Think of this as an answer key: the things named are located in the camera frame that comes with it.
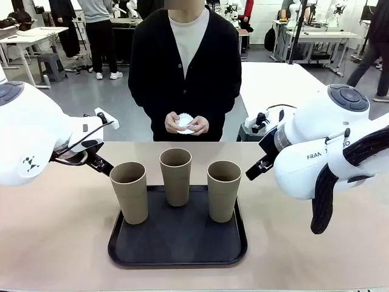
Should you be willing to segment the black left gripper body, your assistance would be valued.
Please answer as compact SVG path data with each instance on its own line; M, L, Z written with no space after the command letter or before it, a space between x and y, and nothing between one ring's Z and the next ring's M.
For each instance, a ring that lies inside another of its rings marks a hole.
M101 147L102 145L95 145L78 153L65 153L61 156L57 156L57 153L54 152L50 157L50 162L56 162L67 166L91 165L98 159L99 155L97 152Z

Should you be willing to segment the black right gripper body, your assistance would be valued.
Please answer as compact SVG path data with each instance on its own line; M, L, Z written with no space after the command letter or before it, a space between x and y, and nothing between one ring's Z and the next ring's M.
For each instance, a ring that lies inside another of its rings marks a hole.
M262 161L274 161L278 155L278 149L276 148L274 142L276 132L277 127L274 127L259 141L259 146L265 152L265 156L261 158Z

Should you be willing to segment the person's left hand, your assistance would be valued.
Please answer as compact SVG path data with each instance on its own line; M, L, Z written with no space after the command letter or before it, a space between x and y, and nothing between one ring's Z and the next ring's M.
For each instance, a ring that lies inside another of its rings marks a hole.
M188 125L187 129L191 130L191 135L199 136L205 134L209 130L209 122L202 116L196 116Z

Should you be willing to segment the person's right hand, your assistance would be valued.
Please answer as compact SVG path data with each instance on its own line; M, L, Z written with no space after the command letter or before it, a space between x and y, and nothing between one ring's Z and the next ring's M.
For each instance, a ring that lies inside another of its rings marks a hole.
M168 133L177 134L179 131L184 131L185 128L180 127L176 122L180 117L175 112L170 112L165 118L165 128Z

